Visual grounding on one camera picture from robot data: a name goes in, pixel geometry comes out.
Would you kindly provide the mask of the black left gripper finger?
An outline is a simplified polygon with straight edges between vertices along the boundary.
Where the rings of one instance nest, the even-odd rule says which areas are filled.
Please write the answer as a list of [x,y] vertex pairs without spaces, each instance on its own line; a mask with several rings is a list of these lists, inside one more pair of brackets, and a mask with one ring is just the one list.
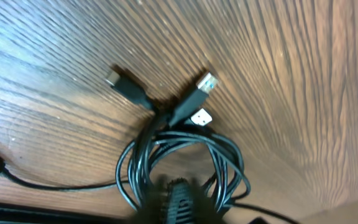
[[179,178],[168,183],[165,201],[161,207],[163,224],[194,224],[193,197],[186,179]]

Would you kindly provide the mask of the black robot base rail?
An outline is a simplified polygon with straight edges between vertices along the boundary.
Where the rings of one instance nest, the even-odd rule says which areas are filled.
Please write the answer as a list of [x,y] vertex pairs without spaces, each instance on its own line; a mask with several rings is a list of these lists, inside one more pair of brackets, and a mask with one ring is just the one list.
[[123,218],[103,217],[0,202],[0,223],[125,224],[127,221]]

